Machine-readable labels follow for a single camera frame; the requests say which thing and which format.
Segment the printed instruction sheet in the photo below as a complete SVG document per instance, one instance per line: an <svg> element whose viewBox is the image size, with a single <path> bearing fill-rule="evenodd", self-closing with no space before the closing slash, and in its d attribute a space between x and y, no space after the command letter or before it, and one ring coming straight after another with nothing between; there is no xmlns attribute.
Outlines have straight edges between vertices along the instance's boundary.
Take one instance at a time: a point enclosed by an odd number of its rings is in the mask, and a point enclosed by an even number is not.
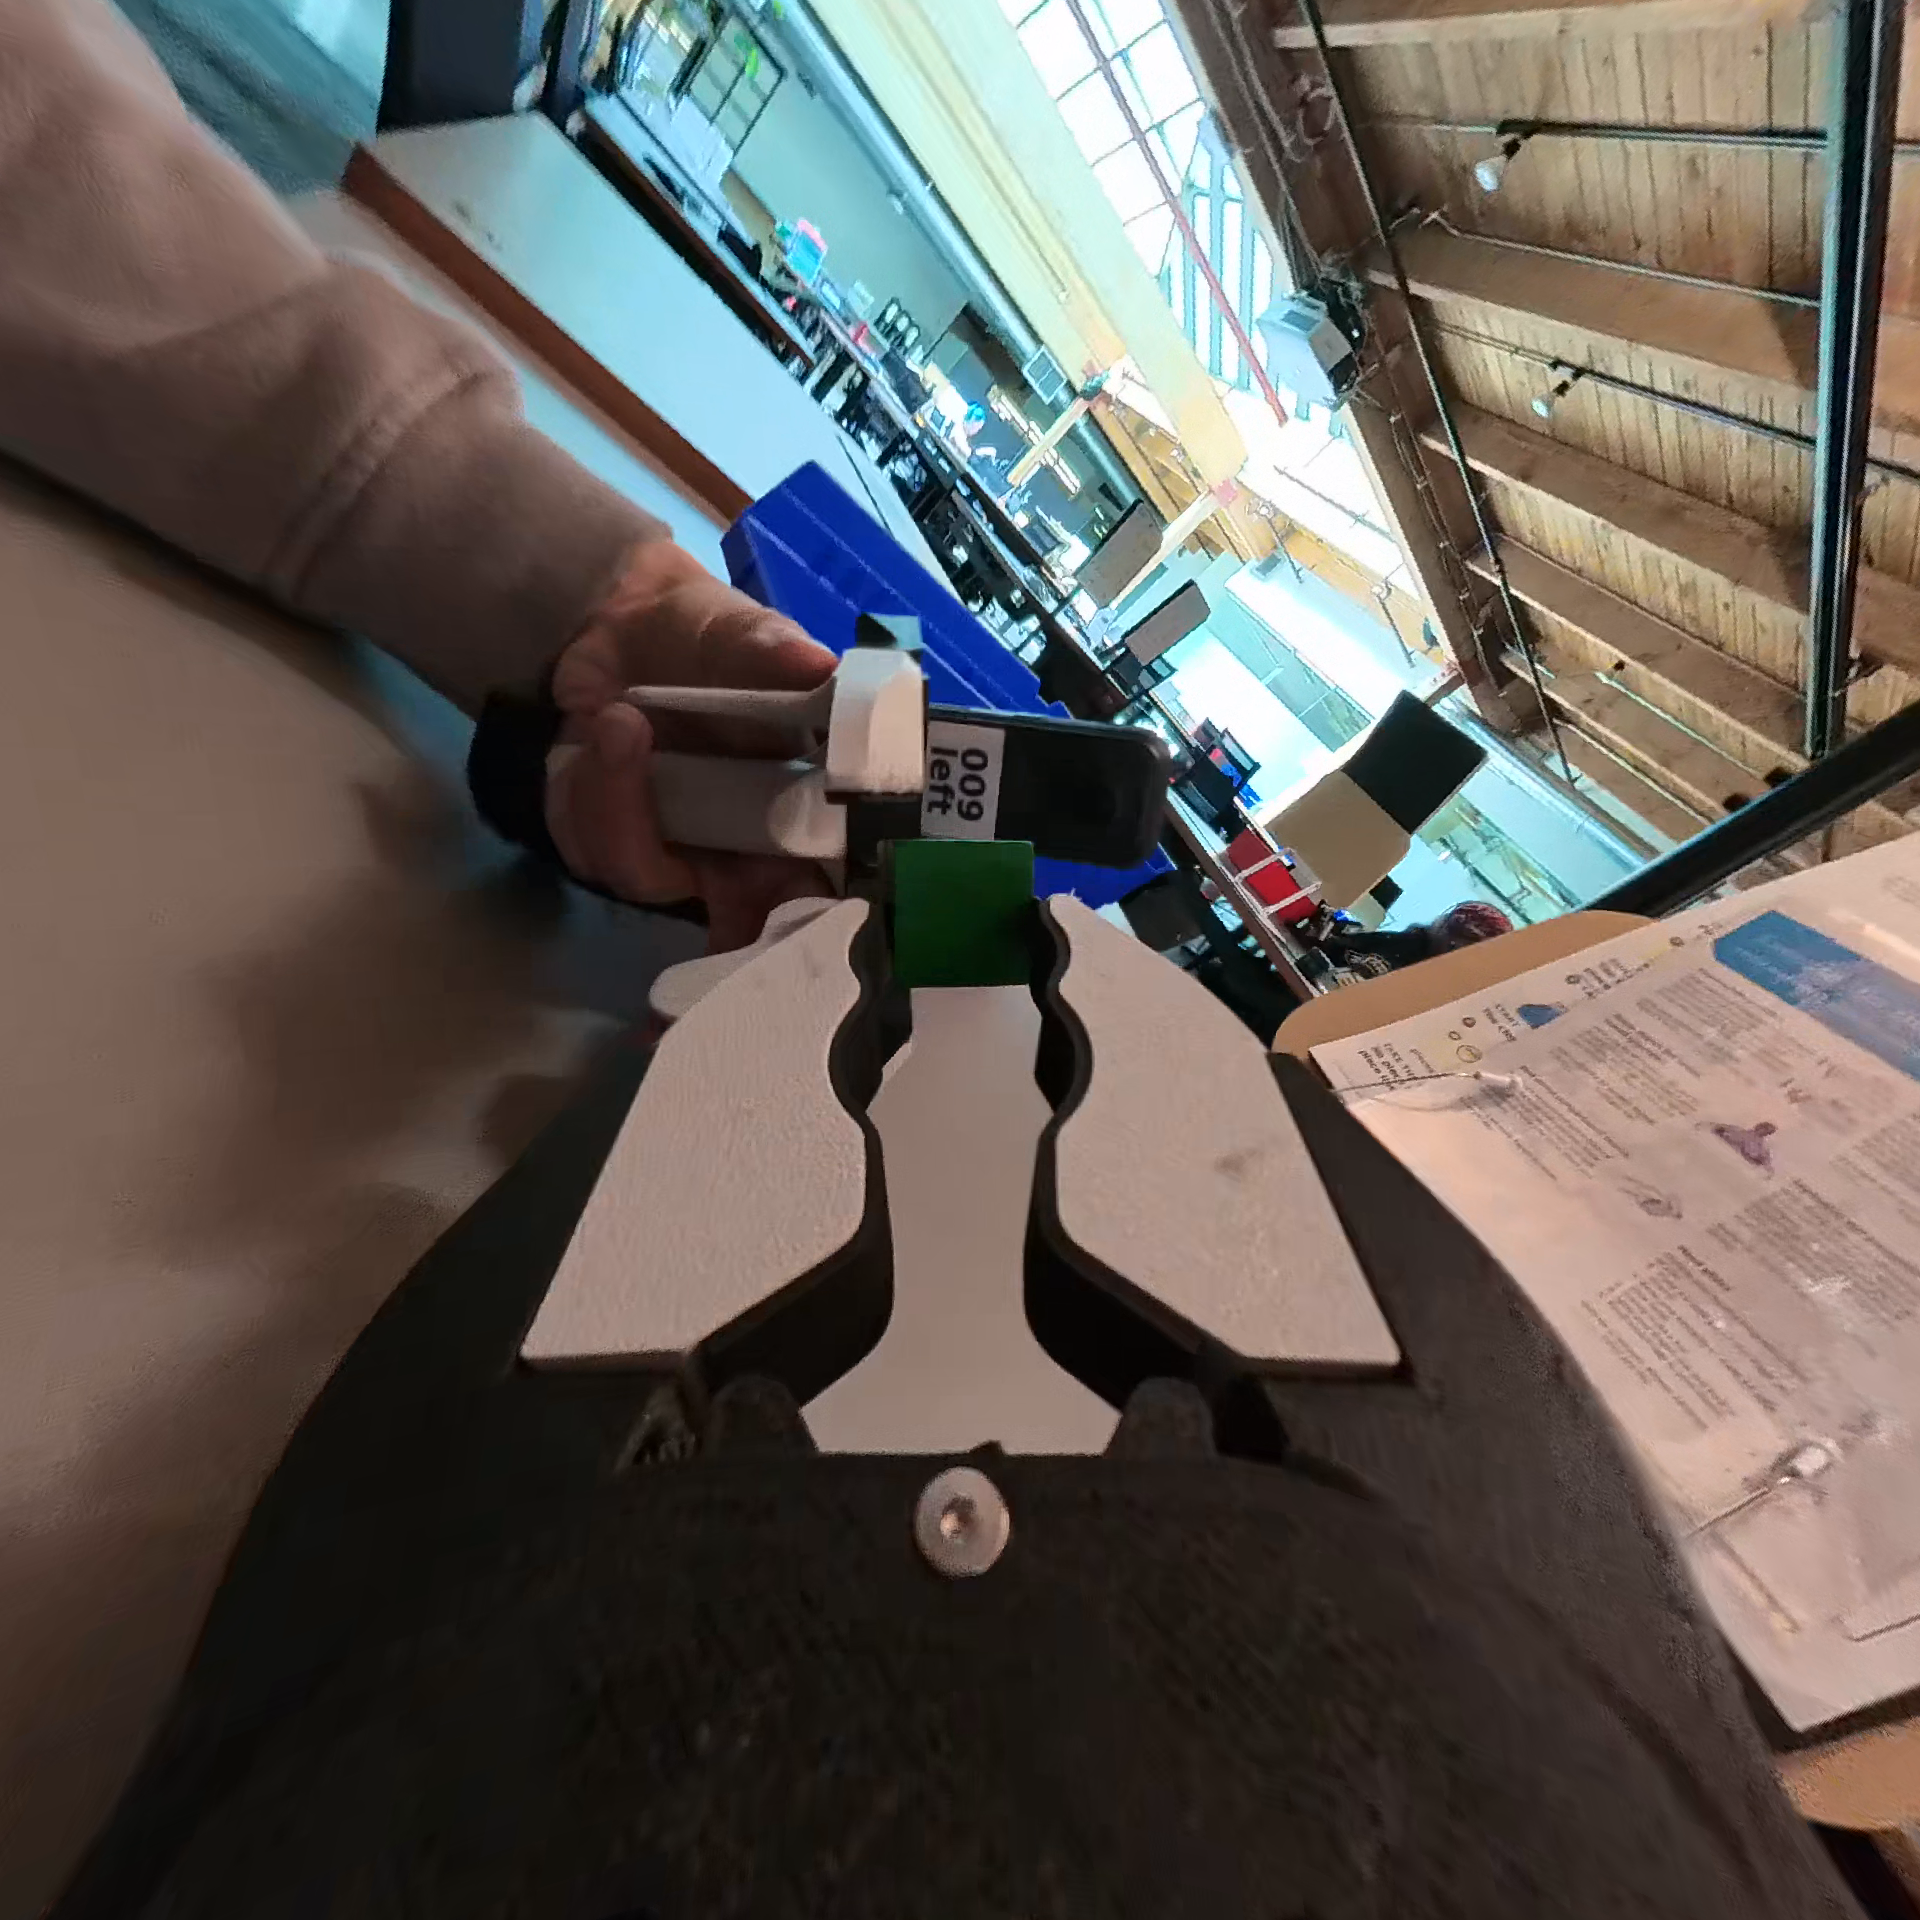
<svg viewBox="0 0 1920 1920"><path fill-rule="evenodd" d="M1523 1285L1789 1733L1918 1694L1918 837L1322 1042Z"/></svg>

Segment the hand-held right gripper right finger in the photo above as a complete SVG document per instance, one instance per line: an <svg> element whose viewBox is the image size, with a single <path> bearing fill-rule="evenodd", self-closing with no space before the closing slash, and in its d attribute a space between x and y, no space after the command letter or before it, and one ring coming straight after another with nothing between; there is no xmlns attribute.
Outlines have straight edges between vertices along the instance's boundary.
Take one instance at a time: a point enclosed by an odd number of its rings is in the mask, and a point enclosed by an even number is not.
<svg viewBox="0 0 1920 1920"><path fill-rule="evenodd" d="M1038 925L1028 1310L1050 1354L1086 1381L1393 1373L1402 1347L1267 1043L1083 902L1041 902Z"/></svg>

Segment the red storage bin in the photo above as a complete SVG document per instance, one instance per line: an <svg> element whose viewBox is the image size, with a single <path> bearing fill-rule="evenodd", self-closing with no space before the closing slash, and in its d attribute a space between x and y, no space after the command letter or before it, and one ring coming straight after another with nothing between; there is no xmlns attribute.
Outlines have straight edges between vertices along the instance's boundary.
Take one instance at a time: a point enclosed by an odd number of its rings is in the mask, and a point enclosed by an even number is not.
<svg viewBox="0 0 1920 1920"><path fill-rule="evenodd" d="M1322 902L1315 873L1260 828L1240 829L1225 847L1225 859L1237 884L1258 902L1269 921L1301 923L1315 912Z"/></svg>

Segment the person's left forearm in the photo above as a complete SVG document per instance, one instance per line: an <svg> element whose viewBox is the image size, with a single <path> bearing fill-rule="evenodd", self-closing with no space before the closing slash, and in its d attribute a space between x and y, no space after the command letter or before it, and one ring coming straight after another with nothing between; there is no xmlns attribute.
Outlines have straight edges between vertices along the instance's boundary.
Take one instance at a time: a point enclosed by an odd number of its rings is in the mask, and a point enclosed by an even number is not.
<svg viewBox="0 0 1920 1920"><path fill-rule="evenodd" d="M541 686L666 538L480 336L326 255L108 4L2 6L2 457L466 708Z"/></svg>

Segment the person's left hand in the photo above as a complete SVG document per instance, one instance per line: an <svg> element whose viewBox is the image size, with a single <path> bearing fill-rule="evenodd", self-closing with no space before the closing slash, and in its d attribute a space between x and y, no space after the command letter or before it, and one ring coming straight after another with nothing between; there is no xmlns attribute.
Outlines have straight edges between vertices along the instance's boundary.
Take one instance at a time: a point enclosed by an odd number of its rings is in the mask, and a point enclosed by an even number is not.
<svg viewBox="0 0 1920 1920"><path fill-rule="evenodd" d="M712 578L667 541L638 545L552 667L560 743L543 825L568 877L642 909L704 909L710 951L749 949L785 902L830 880L785 858L672 847L655 804L657 729L631 686L810 692L839 660L789 618Z"/></svg>

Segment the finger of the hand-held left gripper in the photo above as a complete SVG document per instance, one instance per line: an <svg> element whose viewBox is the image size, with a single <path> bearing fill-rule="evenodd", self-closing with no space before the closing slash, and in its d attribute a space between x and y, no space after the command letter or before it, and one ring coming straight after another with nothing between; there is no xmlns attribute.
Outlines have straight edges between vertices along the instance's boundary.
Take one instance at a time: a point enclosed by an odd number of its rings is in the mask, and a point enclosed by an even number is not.
<svg viewBox="0 0 1920 1920"><path fill-rule="evenodd" d="M927 784L927 679L899 649L848 649L826 712L826 799L905 802Z"/></svg>
<svg viewBox="0 0 1920 1920"><path fill-rule="evenodd" d="M866 898L784 902L749 949L660 973L648 1015L682 1023L718 995L718 1010L699 1023L847 1023L859 1002L855 949L869 929Z"/></svg>

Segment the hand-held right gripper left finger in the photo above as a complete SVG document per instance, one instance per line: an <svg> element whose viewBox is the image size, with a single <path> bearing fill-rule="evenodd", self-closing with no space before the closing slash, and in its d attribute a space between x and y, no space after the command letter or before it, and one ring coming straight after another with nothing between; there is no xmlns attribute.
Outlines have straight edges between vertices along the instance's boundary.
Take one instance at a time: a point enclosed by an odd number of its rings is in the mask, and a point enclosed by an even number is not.
<svg viewBox="0 0 1920 1920"><path fill-rule="evenodd" d="M847 1023L699 1023L660 1043L521 1339L541 1370L847 1377L894 1307L870 1104L884 921L855 949Z"/></svg>

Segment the green cube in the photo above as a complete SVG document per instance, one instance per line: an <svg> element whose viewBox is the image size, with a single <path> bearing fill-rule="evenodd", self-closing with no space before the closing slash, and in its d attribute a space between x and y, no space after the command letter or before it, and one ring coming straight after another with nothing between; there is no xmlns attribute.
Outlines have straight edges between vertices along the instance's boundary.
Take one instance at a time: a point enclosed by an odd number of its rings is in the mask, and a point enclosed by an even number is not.
<svg viewBox="0 0 1920 1920"><path fill-rule="evenodd" d="M900 990L1031 991L1038 939L1031 840L899 840L887 894L891 966Z"/></svg>

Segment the grey desk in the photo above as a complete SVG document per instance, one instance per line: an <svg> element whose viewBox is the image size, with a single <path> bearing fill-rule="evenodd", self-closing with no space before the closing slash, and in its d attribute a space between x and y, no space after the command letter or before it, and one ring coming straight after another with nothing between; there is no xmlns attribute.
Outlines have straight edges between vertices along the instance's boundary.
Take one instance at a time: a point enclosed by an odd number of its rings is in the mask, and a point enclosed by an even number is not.
<svg viewBox="0 0 1920 1920"><path fill-rule="evenodd" d="M407 670L2 469L2 1914L284 1442L701 939L521 866Z"/></svg>

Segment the blue plastic bin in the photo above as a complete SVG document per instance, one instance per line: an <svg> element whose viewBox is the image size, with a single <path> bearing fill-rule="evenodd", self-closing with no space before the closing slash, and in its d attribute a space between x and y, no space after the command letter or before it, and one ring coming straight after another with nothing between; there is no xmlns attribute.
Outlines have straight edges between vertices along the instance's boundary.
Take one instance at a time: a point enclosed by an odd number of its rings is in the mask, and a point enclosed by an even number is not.
<svg viewBox="0 0 1920 1920"><path fill-rule="evenodd" d="M733 589L833 655L917 633L927 679L921 836L1031 840L1036 894L1122 903L1171 873L1171 751L1137 725L1089 723L844 493L797 467L726 535Z"/></svg>

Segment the beige chair back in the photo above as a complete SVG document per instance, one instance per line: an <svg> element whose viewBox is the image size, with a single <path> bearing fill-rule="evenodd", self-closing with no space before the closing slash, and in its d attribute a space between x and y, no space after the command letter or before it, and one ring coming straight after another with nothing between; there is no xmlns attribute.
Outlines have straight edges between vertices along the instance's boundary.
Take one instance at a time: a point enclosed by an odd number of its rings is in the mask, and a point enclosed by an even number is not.
<svg viewBox="0 0 1920 1920"><path fill-rule="evenodd" d="M1340 766L1269 804L1258 813L1258 828L1310 868L1329 909L1351 909L1413 847L1413 829Z"/></svg>

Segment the white table wooden edge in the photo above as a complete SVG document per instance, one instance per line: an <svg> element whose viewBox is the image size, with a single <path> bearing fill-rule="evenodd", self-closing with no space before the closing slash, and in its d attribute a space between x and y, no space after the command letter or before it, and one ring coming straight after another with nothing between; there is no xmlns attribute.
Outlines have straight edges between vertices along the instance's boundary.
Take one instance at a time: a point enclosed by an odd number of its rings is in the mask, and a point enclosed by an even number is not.
<svg viewBox="0 0 1920 1920"><path fill-rule="evenodd" d="M344 195L563 377L718 526L781 482L749 398L775 377L705 287L541 119L390 133Z"/></svg>

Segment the wooden document stand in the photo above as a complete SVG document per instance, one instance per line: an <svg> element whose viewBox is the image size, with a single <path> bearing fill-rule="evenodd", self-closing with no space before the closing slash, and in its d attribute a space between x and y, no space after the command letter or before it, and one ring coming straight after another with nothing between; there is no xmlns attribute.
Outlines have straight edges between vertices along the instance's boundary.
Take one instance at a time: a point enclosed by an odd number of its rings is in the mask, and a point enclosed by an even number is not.
<svg viewBox="0 0 1920 1920"><path fill-rule="evenodd" d="M1323 995L1281 1024L1271 1049L1310 1061L1315 1048L1422 1019L1457 999L1502 995L1528 973L1580 973L1604 949L1646 958L1679 939L1679 923L1620 909L1580 909ZM1806 1818L1878 1837L1885 1847L1892 1837L1918 1843L1918 1712L1799 1744L1785 1733L1768 1733L1768 1748L1789 1800Z"/></svg>

